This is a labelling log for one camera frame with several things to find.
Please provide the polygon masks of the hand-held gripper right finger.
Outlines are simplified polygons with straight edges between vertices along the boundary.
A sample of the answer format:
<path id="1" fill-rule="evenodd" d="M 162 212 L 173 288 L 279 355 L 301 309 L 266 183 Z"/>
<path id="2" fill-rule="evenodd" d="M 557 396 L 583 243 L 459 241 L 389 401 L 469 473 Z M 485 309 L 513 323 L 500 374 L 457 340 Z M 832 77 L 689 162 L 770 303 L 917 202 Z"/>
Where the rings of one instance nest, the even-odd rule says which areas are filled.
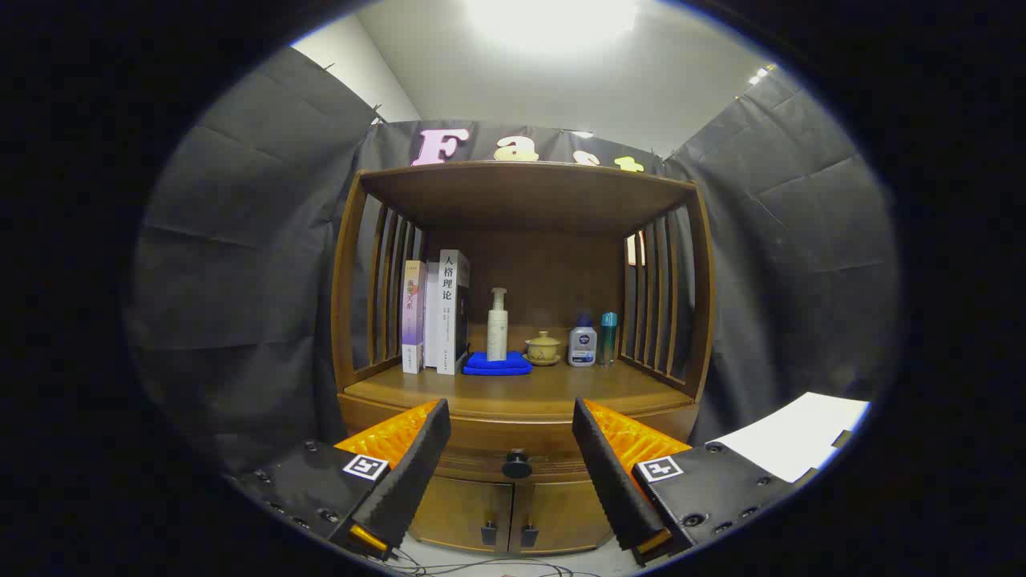
<path id="1" fill-rule="evenodd" d="M 590 399 L 573 432 L 620 548 L 638 565 L 725 537 L 805 486 L 725 443 L 688 446 Z"/>

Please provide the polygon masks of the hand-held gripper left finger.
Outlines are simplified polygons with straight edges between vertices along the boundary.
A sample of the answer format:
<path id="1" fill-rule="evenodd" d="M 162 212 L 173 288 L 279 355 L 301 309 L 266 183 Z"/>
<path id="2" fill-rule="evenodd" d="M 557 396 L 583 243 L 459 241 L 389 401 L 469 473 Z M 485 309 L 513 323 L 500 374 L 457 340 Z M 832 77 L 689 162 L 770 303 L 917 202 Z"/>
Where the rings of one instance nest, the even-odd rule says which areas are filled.
<path id="1" fill-rule="evenodd" d="M 450 432 L 448 403 L 435 399 L 334 445 L 301 443 L 234 474 L 233 486 L 322 541 L 387 561 L 415 521 Z"/>

